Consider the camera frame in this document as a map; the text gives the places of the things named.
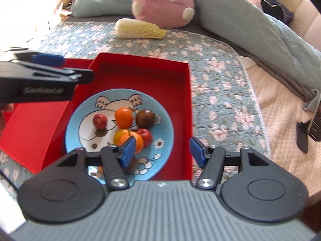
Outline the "person's hand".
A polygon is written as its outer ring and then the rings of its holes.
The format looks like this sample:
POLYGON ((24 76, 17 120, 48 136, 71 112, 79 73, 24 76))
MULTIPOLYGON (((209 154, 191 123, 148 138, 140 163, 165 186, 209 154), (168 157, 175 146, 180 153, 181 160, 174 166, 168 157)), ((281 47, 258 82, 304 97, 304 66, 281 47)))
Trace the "person's hand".
POLYGON ((14 110, 14 104, 13 103, 6 103, 1 106, 1 112, 0 112, 0 130, 3 131, 6 126, 4 113, 11 113, 14 110))

